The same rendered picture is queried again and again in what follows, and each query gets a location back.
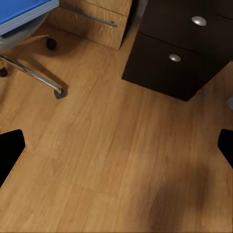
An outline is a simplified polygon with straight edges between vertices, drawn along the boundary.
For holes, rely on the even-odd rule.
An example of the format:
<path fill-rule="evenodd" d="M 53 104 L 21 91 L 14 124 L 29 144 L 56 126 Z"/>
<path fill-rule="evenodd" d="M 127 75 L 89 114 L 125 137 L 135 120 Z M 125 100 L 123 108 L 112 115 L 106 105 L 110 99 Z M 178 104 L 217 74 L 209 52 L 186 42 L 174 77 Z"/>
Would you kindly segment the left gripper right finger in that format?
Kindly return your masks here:
<path fill-rule="evenodd" d="M 217 146 L 233 168 L 233 131 L 222 129 Z"/>

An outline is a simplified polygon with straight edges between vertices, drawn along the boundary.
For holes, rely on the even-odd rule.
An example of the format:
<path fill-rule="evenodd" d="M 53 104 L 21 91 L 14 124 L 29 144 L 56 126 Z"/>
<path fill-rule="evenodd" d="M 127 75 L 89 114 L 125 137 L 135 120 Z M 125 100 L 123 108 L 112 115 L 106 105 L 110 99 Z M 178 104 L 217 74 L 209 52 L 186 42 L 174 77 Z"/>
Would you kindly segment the folder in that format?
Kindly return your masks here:
<path fill-rule="evenodd" d="M 59 6 L 59 0 L 0 0 L 0 35 Z"/>

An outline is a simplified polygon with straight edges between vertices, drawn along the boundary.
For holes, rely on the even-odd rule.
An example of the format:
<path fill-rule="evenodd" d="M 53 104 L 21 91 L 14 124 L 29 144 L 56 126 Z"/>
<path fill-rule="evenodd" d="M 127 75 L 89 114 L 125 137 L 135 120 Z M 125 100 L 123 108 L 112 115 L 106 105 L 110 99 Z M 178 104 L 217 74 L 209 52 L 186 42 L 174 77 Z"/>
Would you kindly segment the swivel chair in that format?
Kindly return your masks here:
<path fill-rule="evenodd" d="M 32 43 L 45 38 L 47 39 L 46 46 L 49 49 L 54 50 L 54 48 L 57 45 L 57 42 L 54 39 L 50 38 L 49 33 L 30 36 L 41 26 L 42 23 L 44 23 L 44 20 L 47 18 L 48 13 L 49 11 L 37 17 L 36 19 L 20 26 L 19 28 L 11 30 L 6 34 L 0 35 L 0 77 L 6 77 L 8 75 L 8 72 L 4 65 L 4 62 L 6 62 L 12 65 L 13 67 L 21 70 L 22 72 L 28 74 L 29 76 L 53 88 L 56 98 L 60 99 L 65 97 L 65 93 L 61 87 L 57 86 L 53 82 L 45 79 L 36 72 L 30 70 L 29 68 L 23 66 L 22 64 L 16 62 L 15 60 L 2 53 L 6 50 L 11 50 L 13 48 L 23 46 L 25 44 Z"/>

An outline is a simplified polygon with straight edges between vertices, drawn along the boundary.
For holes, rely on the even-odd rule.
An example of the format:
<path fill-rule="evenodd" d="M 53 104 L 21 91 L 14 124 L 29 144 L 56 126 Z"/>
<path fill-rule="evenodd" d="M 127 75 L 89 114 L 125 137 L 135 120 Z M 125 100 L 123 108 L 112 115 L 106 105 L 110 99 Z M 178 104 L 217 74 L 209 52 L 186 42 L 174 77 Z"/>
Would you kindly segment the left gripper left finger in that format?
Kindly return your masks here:
<path fill-rule="evenodd" d="M 0 134 L 0 187 L 24 149 L 22 130 Z"/>

